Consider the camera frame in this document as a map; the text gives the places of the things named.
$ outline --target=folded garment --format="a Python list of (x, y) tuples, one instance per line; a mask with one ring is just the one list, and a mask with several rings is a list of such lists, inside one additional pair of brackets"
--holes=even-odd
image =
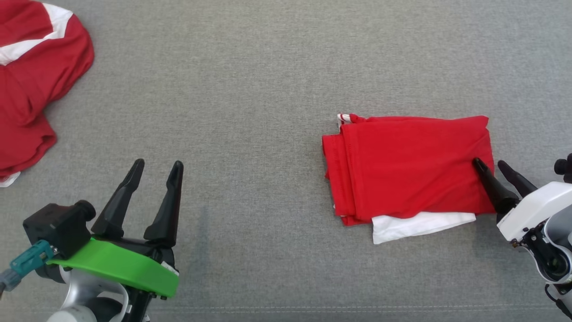
[(374, 223), (374, 244), (396, 239), (427, 235), (475, 221), (475, 214), (469, 213), (428, 213), (420, 212), (411, 218), (377, 216)]
[(69, 10), (0, 1), (0, 176), (38, 162), (55, 143), (42, 110), (91, 66), (88, 32)]
[(487, 117), (347, 116), (340, 120), (360, 123), (323, 137), (336, 215), (344, 224), (421, 211), (494, 212), (471, 164), (474, 157), (493, 164)]

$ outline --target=red and white garment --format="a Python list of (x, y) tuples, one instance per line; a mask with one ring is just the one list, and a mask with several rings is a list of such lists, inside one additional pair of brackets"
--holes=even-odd
[[(357, 115), (339, 114), (337, 120), (341, 134), (323, 137), (328, 163), (326, 177), (331, 181), (336, 215), (342, 217), (345, 225), (372, 222), (375, 244), (434, 233), (474, 221), (474, 212), (492, 212), (492, 206), (486, 193), (481, 191), (470, 162), (473, 157), (479, 156), (486, 163), (492, 163), (486, 117), (460, 120), (422, 117), (365, 119)], [(384, 123), (360, 125), (359, 129), (355, 125), (347, 126), (368, 122)], [(451, 135), (462, 135), (468, 139), (451, 139)], [(455, 172), (448, 172), (449, 168), (458, 172), (458, 178)], [(442, 173), (436, 175), (429, 171), (425, 173), (424, 170)], [(442, 184), (438, 180), (440, 176), (443, 177)], [(429, 193), (427, 190), (431, 189), (442, 189), (446, 193)], [(372, 190), (373, 196), (368, 196), (369, 191), (366, 190)], [(465, 200), (459, 200), (463, 199), (460, 197), (464, 194), (468, 195)], [(394, 200), (401, 197), (401, 203)], [(410, 204), (417, 207), (405, 207)], [(419, 211), (432, 208), (437, 211)], [(361, 217), (356, 216), (360, 209)], [(457, 212), (460, 209), (471, 212)]]
[(0, 1), (0, 181), (31, 167), (56, 141), (42, 111), (92, 65), (88, 32), (69, 10)]

